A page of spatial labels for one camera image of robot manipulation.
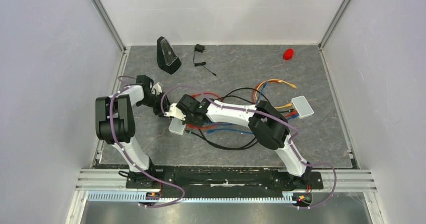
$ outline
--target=white backdrop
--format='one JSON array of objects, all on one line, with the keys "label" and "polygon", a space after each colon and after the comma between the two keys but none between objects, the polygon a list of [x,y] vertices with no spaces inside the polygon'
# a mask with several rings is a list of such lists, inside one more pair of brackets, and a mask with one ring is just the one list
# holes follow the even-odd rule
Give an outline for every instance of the white backdrop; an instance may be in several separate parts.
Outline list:
[{"label": "white backdrop", "polygon": [[325,46],[357,157],[392,224],[424,223],[425,6],[352,0]]},{"label": "white backdrop", "polygon": [[120,51],[90,0],[0,0],[0,223],[65,223]]},{"label": "white backdrop", "polygon": [[342,0],[101,0],[124,41],[317,44]]}]

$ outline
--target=red ball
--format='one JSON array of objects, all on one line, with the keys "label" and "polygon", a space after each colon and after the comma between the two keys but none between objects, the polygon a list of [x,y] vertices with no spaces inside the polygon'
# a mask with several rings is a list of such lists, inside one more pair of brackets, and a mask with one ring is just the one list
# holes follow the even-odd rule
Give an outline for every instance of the red ball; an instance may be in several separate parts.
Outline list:
[{"label": "red ball", "polygon": [[290,60],[293,57],[294,51],[293,49],[289,48],[285,50],[284,54],[282,55],[282,59],[284,60]]}]

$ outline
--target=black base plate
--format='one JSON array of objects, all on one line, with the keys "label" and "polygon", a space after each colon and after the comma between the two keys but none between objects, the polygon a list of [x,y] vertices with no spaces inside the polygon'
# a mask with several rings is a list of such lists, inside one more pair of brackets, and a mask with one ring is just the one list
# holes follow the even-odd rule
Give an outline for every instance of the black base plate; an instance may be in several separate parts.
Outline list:
[{"label": "black base plate", "polygon": [[[273,168],[155,166],[152,174],[181,186],[186,198],[282,197],[283,191],[307,188],[306,185],[295,186],[290,174]],[[220,186],[226,183],[234,186]],[[324,188],[319,172],[311,172],[308,184],[311,189]],[[138,181],[128,180],[126,188],[146,187]],[[160,188],[164,198],[182,194],[179,189],[159,183],[149,188]]]}]

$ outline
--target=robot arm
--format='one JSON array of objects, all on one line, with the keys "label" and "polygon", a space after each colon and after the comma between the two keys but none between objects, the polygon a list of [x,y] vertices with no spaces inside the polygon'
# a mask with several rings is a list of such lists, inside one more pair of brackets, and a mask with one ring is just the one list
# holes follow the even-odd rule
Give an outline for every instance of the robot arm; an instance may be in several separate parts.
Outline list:
[{"label": "robot arm", "polygon": [[306,163],[303,157],[299,160],[295,154],[296,151],[301,156],[293,141],[289,141],[290,131],[287,126],[253,112],[223,108],[223,106],[233,106],[246,110],[259,110],[287,123],[287,119],[270,103],[260,101],[258,105],[236,105],[218,100],[215,100],[215,103],[218,106],[211,104],[207,99],[199,102],[194,97],[185,94],[177,104],[172,104],[170,111],[166,113],[166,116],[174,117],[174,121],[179,121],[178,124],[171,123],[169,130],[172,133],[180,134],[183,133],[186,124],[201,127],[204,123],[210,122],[225,122],[247,127],[262,146],[275,150],[289,174],[297,177],[309,177],[311,168],[303,164]]},{"label": "robot arm", "polygon": [[[287,126],[260,114],[222,108],[222,106],[237,106],[246,110],[258,110],[287,122],[287,119],[270,103],[260,101],[258,105],[235,105],[216,100],[215,102],[219,106],[215,106],[207,99],[199,102],[192,96],[185,94],[178,103],[170,104],[169,100],[165,98],[163,107],[169,111],[163,116],[160,109],[162,95],[161,87],[158,84],[153,85],[152,79],[142,75],[137,77],[135,85],[121,92],[113,103],[111,103],[111,96],[96,99],[96,135],[100,140],[105,140],[107,144],[113,145],[121,153],[128,162],[131,171],[138,172],[128,160],[129,158],[143,170],[149,170],[153,166],[150,158],[143,153],[134,137],[136,128],[132,106],[146,105],[153,109],[155,115],[172,117],[169,130],[175,134],[182,135],[186,124],[201,127],[205,123],[226,122],[245,126],[252,131],[262,146],[274,150],[278,154],[289,174],[298,178],[302,183],[306,183],[309,179],[311,167],[306,167],[302,163],[306,163],[306,160],[304,158],[299,160],[295,154],[298,151],[293,142],[289,142],[290,131]],[[109,120],[110,104],[114,105],[114,131],[123,149],[112,138]],[[126,149],[129,158],[123,152],[124,149]]]},{"label": "robot arm", "polygon": [[[157,83],[153,85],[151,78],[140,75],[136,79],[136,84],[123,90],[111,103],[112,96],[99,97],[95,102],[96,135],[100,140],[105,140],[109,145],[117,149],[130,167],[130,171],[139,170],[129,161],[131,159],[143,170],[152,167],[151,159],[142,151],[135,138],[135,120],[132,106],[146,105],[153,108],[155,115],[163,117],[160,109],[160,100],[163,95],[161,86]],[[110,124],[110,104],[113,104],[114,131],[122,148],[113,139]],[[165,109],[169,108],[170,102],[165,99],[163,102]]]}]

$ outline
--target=white small box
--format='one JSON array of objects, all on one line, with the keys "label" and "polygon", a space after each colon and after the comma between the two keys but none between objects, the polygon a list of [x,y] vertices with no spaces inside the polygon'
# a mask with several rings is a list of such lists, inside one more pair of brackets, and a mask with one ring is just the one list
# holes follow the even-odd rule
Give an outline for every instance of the white small box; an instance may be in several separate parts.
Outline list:
[{"label": "white small box", "polygon": [[183,124],[182,120],[178,118],[173,118],[172,122],[169,125],[169,131],[177,135],[183,135],[185,127],[186,125]]},{"label": "white small box", "polygon": [[291,100],[291,103],[299,114],[299,119],[309,117],[313,114],[313,110],[307,102],[305,96],[295,97]]}]

